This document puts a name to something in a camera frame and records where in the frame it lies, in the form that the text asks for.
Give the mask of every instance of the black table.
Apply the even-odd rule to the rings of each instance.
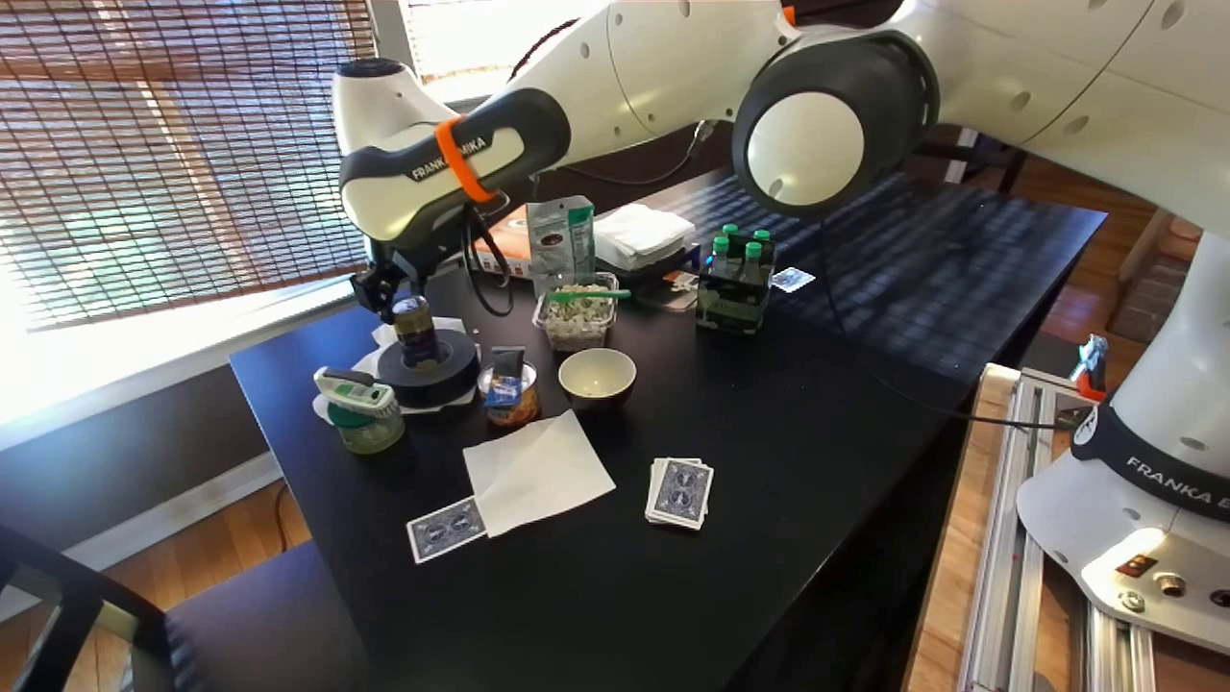
[[[876,195],[925,203],[968,195],[964,189],[888,186]],[[392,687],[672,687],[708,692],[739,677],[752,649],[816,586],[859,523],[894,494],[925,447],[950,432],[953,409],[972,376],[1000,355],[1026,314],[1050,301],[1099,214],[985,199],[1026,230],[1009,241],[1066,240],[1041,260],[1007,272],[1009,295],[990,295],[994,314],[914,324],[930,292],[958,292],[981,303],[981,286],[950,272],[938,286],[900,286],[914,272],[827,260],[835,295],[876,290],[871,303],[900,318],[852,331],[835,301],[777,295],[758,340],[694,331],[689,314],[621,309],[611,341],[642,376],[621,415],[583,418],[615,494],[502,537],[466,547],[440,562],[414,565],[405,523],[457,497],[469,497],[460,447],[487,439],[478,410],[410,418],[406,439],[376,458],[352,463],[333,432],[310,410],[310,372],[352,365],[373,341],[373,314],[351,309],[306,331],[274,340],[233,358],[233,376],[294,494],[306,526],[329,562],[337,591],[364,640],[376,679]],[[994,250],[994,235],[964,240],[964,214],[930,214],[947,255],[972,266]],[[827,218],[827,240],[852,240]],[[786,235],[790,266],[807,266],[816,228]],[[438,314],[466,314],[481,348],[526,348],[540,376],[544,415],[563,410],[554,385],[554,358],[531,328],[531,301],[490,318],[466,290],[466,272],[430,286]],[[701,535],[648,526],[642,521],[648,463],[662,454],[716,467],[712,517]]]

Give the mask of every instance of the chair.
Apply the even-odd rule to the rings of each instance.
[[[315,541],[161,612],[118,582],[0,526],[0,588],[56,603],[18,692],[64,687],[91,628],[132,644],[128,687],[364,687],[364,658]]]

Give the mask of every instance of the small box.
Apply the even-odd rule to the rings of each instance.
[[[586,351],[606,341],[615,303],[615,272],[558,272],[538,295],[533,324],[554,351]]]

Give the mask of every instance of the white bowl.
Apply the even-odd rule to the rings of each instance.
[[[615,400],[639,380],[639,365],[621,351],[593,348],[576,351],[558,369],[562,389],[571,400]]]

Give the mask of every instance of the playing card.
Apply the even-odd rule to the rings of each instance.
[[[781,290],[781,292],[798,292],[812,282],[816,282],[812,272],[804,272],[798,266],[786,266],[786,269],[772,272],[770,286]]]
[[[645,521],[672,526],[704,526],[716,468],[701,458],[658,458],[648,467]]]
[[[485,521],[478,517],[472,497],[460,497],[457,504],[444,504],[438,510],[425,510],[406,523],[414,565],[433,562],[440,553],[460,550],[466,541],[485,537]]]

